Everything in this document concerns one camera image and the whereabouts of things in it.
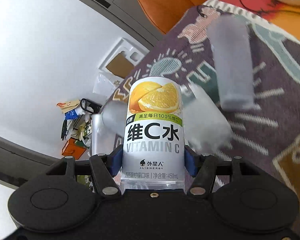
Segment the vitamin C label cup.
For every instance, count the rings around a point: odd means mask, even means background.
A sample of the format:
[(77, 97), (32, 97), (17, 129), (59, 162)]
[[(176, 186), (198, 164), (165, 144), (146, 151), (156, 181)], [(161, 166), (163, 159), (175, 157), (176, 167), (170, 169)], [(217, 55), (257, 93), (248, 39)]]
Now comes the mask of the vitamin C label cup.
[(180, 86), (164, 77), (132, 85), (123, 140), (122, 190), (185, 187)]

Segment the frosted cup far left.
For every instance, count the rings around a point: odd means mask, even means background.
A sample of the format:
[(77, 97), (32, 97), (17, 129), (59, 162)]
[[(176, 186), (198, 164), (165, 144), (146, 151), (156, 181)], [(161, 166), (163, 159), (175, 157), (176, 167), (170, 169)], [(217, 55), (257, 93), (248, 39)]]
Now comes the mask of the frosted cup far left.
[(102, 115), (92, 116), (91, 154), (107, 154), (107, 133), (103, 124)]

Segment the clear white-label cup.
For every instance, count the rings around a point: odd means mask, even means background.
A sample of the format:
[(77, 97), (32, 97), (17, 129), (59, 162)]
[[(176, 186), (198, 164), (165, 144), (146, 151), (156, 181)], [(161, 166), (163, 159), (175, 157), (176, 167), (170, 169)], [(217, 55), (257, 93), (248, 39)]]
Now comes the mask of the clear white-label cup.
[(198, 154), (214, 154), (231, 139), (225, 116), (202, 87), (191, 84), (194, 99), (183, 105), (184, 135)]

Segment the frosted tall cup centre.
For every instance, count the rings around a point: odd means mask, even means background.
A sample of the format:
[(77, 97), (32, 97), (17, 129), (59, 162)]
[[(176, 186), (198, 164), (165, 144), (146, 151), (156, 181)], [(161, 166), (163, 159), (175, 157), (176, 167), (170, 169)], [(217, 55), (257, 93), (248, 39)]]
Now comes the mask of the frosted tall cup centre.
[(124, 137), (128, 104), (123, 101), (110, 101), (102, 109), (102, 121), (106, 128)]

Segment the frosted cup right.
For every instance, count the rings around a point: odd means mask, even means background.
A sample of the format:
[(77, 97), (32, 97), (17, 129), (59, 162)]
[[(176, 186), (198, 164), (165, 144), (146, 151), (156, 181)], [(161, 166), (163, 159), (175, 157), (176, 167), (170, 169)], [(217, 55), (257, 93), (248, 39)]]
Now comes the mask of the frosted cup right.
[(222, 15), (207, 27), (217, 75), (221, 108), (248, 110), (254, 106), (253, 62), (246, 23)]

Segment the orange cardboard box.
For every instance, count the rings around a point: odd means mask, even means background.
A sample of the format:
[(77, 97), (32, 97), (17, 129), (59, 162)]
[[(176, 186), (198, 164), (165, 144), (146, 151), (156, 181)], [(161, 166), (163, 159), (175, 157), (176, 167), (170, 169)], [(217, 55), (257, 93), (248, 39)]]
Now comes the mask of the orange cardboard box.
[(85, 151), (86, 148), (83, 147), (80, 141), (70, 138), (62, 148), (62, 156), (72, 156), (75, 160), (78, 160)]

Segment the black cluttered shelf rack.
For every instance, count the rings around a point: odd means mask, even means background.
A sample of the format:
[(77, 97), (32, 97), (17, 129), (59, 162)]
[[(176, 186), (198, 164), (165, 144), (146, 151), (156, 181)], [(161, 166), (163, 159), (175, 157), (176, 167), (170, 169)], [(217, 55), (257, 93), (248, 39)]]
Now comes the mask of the black cluttered shelf rack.
[(92, 117), (98, 114), (102, 105), (89, 99), (71, 100), (57, 103), (64, 114), (61, 140), (74, 139), (75, 144), (89, 148), (92, 136)]

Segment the orange cartoon tablecloth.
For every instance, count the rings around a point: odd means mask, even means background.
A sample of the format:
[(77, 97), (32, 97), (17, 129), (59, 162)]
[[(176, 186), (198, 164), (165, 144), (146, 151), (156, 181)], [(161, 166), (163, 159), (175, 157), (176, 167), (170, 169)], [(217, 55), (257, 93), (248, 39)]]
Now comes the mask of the orange cartoon tablecloth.
[(277, 0), (219, 0), (253, 13), (271, 10), (272, 13), (261, 14), (261, 17), (277, 25), (300, 41), (300, 7), (293, 7)]

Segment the white foam packaging frame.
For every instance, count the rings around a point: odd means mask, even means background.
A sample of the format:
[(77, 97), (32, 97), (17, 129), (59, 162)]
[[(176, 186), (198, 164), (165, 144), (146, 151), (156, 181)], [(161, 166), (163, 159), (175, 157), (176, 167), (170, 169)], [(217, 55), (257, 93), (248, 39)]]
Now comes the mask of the white foam packaging frame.
[(97, 67), (93, 93), (109, 97), (145, 57), (148, 50), (122, 38)]

